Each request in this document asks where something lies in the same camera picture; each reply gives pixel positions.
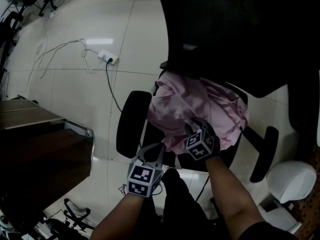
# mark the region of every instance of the black pants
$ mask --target black pants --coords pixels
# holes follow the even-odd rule
[[[200,205],[195,202],[188,187],[175,169],[169,169],[162,178],[166,190],[163,220],[158,217],[152,197],[146,198],[137,220],[133,239],[212,238],[213,229]]]

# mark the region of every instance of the tiled floor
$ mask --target tiled floor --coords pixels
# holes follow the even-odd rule
[[[49,51],[76,39],[94,40],[96,44],[88,44],[88,49],[97,52],[104,49],[119,57],[118,64],[108,66],[108,74],[114,95],[123,107],[131,91],[152,91],[161,72],[159,65],[168,57],[168,36],[161,3],[159,0],[66,0],[53,18],[49,18],[48,11],[43,18],[30,17],[29,24],[19,33],[18,44],[6,66],[10,72],[7,99],[17,94],[25,95],[37,100],[45,109],[94,130],[91,176],[66,196],[79,207],[89,207],[92,212],[88,219],[97,224],[122,198],[118,188],[126,183],[130,162],[116,151],[120,112],[108,87],[105,64],[98,65],[101,71],[87,73],[81,58],[83,46],[72,43],[60,49],[49,65],[52,55],[45,56],[40,70],[35,65],[31,74],[41,44],[39,54],[46,46]],[[97,55],[90,51],[86,58],[90,68],[99,62]],[[45,72],[43,69],[47,65],[49,69]],[[287,87],[281,87],[265,98],[248,96],[249,125],[261,136],[265,135],[267,126],[279,130],[273,164],[292,158],[297,135],[289,123]],[[258,152],[242,137],[231,170],[259,203],[269,191],[265,180],[256,184],[249,181],[257,158]],[[180,175],[196,198],[208,175],[192,170],[181,170]],[[165,197],[165,189],[154,197],[159,213],[163,212]],[[215,216],[209,204],[211,197],[208,183],[199,199],[208,217]],[[46,211],[53,214],[63,208],[63,199]]]

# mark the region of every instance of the electrical socket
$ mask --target electrical socket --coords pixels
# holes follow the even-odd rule
[[[106,62],[108,62],[108,60],[109,60],[110,58],[112,58],[112,61],[110,62],[112,65],[116,64],[117,61],[118,61],[118,59],[119,59],[117,56],[113,55],[112,53],[110,53],[110,52],[108,52],[108,51],[106,51],[106,50],[101,50],[101,51],[99,52],[99,54],[98,54],[98,57],[99,57],[100,59],[105,60]]]

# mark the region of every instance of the black glove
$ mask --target black glove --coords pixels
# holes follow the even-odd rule
[[[185,124],[188,137],[186,150],[195,160],[206,160],[219,155],[220,140],[212,126],[204,119],[196,117],[191,119],[200,128],[194,132],[189,124]]]

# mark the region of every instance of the forearm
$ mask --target forearm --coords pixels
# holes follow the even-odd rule
[[[263,221],[249,192],[219,157],[205,162],[217,206],[235,240],[254,223]]]
[[[94,229],[90,240],[128,239],[135,226],[144,198],[128,193]]]

